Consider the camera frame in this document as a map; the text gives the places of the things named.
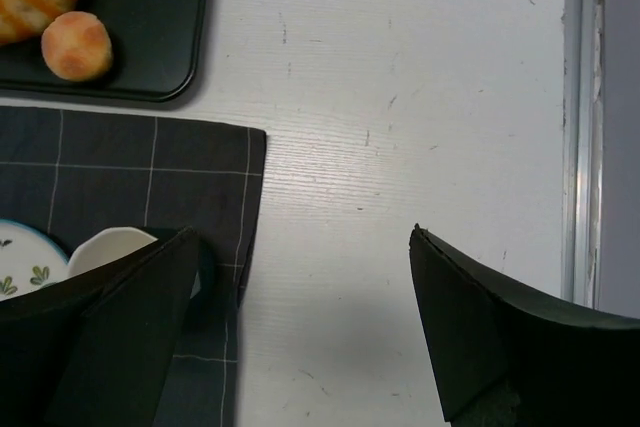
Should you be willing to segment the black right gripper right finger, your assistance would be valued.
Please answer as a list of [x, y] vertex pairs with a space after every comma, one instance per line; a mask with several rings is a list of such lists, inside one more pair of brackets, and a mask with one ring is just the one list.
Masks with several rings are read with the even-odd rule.
[[638, 424], [637, 319], [546, 294], [419, 227], [410, 264], [449, 424]]

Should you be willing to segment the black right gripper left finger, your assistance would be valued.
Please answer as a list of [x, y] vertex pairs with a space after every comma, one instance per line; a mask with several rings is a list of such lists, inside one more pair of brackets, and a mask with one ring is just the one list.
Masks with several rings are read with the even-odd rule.
[[191, 228], [1, 303], [4, 426], [150, 426], [199, 266]]

